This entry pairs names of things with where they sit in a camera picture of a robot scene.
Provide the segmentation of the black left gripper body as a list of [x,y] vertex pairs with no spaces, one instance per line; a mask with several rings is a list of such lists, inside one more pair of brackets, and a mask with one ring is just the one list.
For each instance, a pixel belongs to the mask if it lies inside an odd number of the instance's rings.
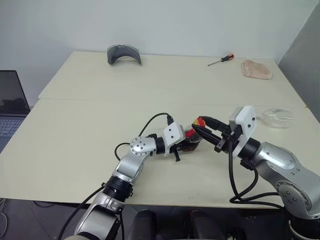
[[170,153],[174,153],[175,151],[187,151],[187,140],[183,140],[179,143],[174,144],[170,147]]

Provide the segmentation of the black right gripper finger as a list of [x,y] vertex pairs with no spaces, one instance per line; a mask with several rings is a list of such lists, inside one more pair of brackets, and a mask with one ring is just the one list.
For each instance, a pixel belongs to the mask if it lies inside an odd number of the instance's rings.
[[200,135],[201,138],[213,144],[214,146],[218,145],[221,141],[221,138],[213,134],[208,128],[205,126],[195,125],[194,131]]
[[229,129],[229,125],[219,121],[218,119],[209,116],[200,116],[200,118],[205,122],[205,125],[212,130],[224,132]]

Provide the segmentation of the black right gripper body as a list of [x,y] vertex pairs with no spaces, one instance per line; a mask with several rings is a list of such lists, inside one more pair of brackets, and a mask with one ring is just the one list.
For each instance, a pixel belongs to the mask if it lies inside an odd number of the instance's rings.
[[229,143],[231,143],[232,150],[234,150],[239,143],[239,138],[241,136],[241,126],[239,124],[233,127],[227,125],[224,130],[221,130],[221,136],[222,138],[214,147],[214,151],[217,153],[228,153]]

